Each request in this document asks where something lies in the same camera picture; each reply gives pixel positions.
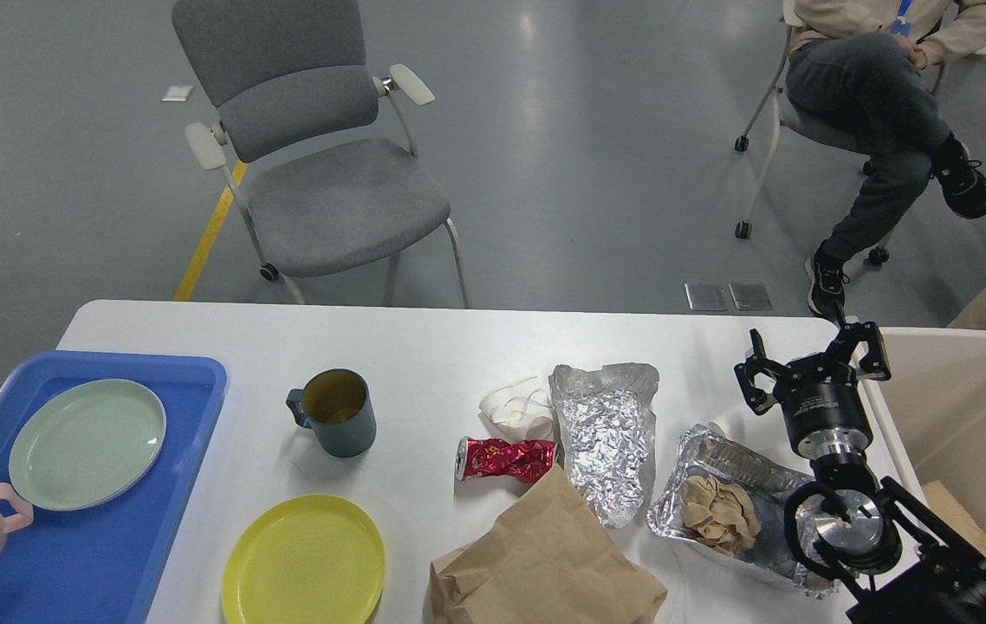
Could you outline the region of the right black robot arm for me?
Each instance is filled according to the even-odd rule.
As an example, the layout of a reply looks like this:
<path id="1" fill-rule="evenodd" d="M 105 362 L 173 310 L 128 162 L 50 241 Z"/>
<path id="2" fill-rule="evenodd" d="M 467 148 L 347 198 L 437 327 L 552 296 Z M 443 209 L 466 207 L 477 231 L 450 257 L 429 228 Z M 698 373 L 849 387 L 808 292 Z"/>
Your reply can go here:
<path id="1" fill-rule="evenodd" d="M 837 315 L 826 350 L 788 363 L 757 330 L 735 367 L 755 414 L 780 406 L 791 449 L 814 477 L 783 505 L 788 549 L 808 571 L 856 599 L 853 623 L 986 623 L 986 557 L 893 478 L 877 478 L 861 380 L 889 380 L 873 322 Z"/>

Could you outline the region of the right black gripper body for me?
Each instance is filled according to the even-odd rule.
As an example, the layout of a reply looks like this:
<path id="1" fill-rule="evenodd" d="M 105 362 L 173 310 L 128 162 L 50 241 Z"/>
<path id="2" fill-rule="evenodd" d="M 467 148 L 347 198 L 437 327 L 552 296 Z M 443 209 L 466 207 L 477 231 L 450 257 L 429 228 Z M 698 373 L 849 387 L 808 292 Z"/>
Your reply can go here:
<path id="1" fill-rule="evenodd" d="M 799 358 L 775 381 L 790 446 L 801 457 L 865 453 L 873 434 L 858 394 L 856 368 Z"/>

